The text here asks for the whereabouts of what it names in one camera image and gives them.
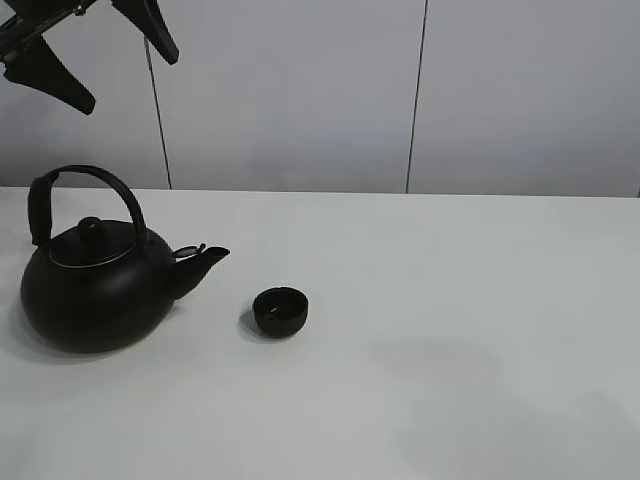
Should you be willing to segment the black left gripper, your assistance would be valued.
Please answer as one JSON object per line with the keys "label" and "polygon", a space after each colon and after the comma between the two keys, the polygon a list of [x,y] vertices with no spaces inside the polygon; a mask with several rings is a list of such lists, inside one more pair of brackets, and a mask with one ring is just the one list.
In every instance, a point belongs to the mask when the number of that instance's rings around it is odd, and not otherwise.
{"label": "black left gripper", "polygon": [[[90,115],[96,99],[61,63],[49,47],[29,45],[71,15],[82,16],[95,0],[6,0],[12,16],[1,25],[1,62],[4,77],[15,84],[55,97]],[[176,64],[179,49],[156,0],[113,0],[124,15],[153,45],[168,64]]]}

